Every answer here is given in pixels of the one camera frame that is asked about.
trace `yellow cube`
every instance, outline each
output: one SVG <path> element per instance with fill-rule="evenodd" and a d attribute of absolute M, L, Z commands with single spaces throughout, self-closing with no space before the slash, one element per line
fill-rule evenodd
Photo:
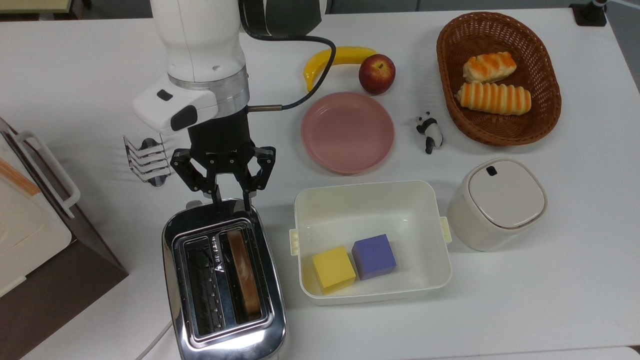
<path fill-rule="evenodd" d="M 351 286 L 356 279 L 344 246 L 313 255 L 312 261 L 323 295 Z"/>

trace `banana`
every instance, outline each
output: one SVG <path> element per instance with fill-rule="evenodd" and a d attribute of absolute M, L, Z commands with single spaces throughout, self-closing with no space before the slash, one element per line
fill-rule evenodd
<path fill-rule="evenodd" d="M 336 47 L 333 65 L 359 64 L 366 58 L 377 53 L 377 51 L 369 49 L 368 47 L 338 46 Z M 314 80 L 329 62 L 329 55 L 331 55 L 331 49 L 322 50 L 321 52 L 311 56 L 309 61 L 307 61 L 303 74 L 305 81 L 307 82 L 307 91 L 311 91 L 314 87 Z"/>

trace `gray floor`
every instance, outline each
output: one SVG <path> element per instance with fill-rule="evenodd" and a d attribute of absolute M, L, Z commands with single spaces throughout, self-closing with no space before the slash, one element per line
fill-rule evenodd
<path fill-rule="evenodd" d="M 640 6 L 640 0 L 625 0 Z M 587 0 L 333 0 L 331 13 L 414 12 L 438 10 L 497 10 L 522 8 L 566 8 Z M 621 3 L 608 3 L 611 22 L 631 74 L 640 89 L 640 10 Z M 151 17 L 148 0 L 93 0 L 84 19 L 130 19 Z"/>

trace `bread box handle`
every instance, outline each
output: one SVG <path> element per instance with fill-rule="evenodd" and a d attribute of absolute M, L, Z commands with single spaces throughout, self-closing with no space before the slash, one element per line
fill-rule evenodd
<path fill-rule="evenodd" d="M 31 166 L 35 169 L 36 173 L 40 176 L 42 181 L 51 191 L 51 193 L 53 194 L 53 197 L 56 199 L 58 204 L 62 207 L 62 210 L 64 210 L 65 213 L 70 218 L 74 218 L 74 215 L 71 213 L 70 208 L 73 205 L 75 205 L 80 199 L 80 190 L 78 190 L 78 187 L 71 180 L 71 177 L 69 177 L 65 169 L 62 168 L 62 166 L 60 165 L 60 162 L 58 162 L 56 157 L 53 156 L 53 153 L 51 152 L 51 150 L 49 150 L 49 148 L 44 144 L 44 142 L 39 137 L 37 137 L 36 134 L 34 134 L 31 131 L 23 131 L 17 135 L 14 135 L 13 139 L 15 140 L 16 144 L 18 145 L 22 153 L 25 155 L 26 159 L 29 161 L 29 164 L 31 164 Z M 62 200 L 62 197 L 60 196 L 60 194 L 58 194 L 54 190 L 49 180 L 42 174 L 42 171 L 40 170 L 38 165 L 35 163 L 31 155 L 29 155 L 29 153 L 24 148 L 23 143 L 28 139 L 33 139 L 38 144 L 38 146 L 40 147 L 40 150 L 39 150 L 40 155 L 42 155 L 42 158 L 44 159 L 44 161 L 49 165 L 49 167 L 51 167 L 51 170 L 53 171 L 54 175 L 62 182 L 63 187 L 69 192 L 70 195 L 66 200 Z"/>

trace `plastic storage box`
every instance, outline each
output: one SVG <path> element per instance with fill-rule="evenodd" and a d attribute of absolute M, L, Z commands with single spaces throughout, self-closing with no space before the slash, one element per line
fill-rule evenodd
<path fill-rule="evenodd" d="M 300 286 L 316 305 L 418 297 L 451 278 L 447 219 L 424 181 L 356 184 L 302 191 L 294 203 L 291 255 L 298 257 Z M 386 234 L 397 266 L 390 274 L 323 295 L 312 256 Z"/>

